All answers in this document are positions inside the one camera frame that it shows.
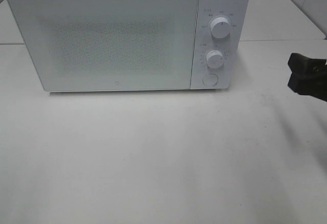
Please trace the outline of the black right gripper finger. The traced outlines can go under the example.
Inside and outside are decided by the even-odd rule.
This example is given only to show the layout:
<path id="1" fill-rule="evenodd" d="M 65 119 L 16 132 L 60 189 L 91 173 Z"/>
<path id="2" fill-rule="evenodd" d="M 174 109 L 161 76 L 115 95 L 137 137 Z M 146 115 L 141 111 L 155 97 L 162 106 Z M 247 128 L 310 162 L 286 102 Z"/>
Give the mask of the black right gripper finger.
<path id="1" fill-rule="evenodd" d="M 310 75 L 292 73 L 288 87 L 299 95 L 326 99 L 326 73 Z"/>
<path id="2" fill-rule="evenodd" d="M 326 75 L 326 59 L 309 58 L 299 53 L 292 53 L 288 66 L 293 74 L 300 76 Z"/>

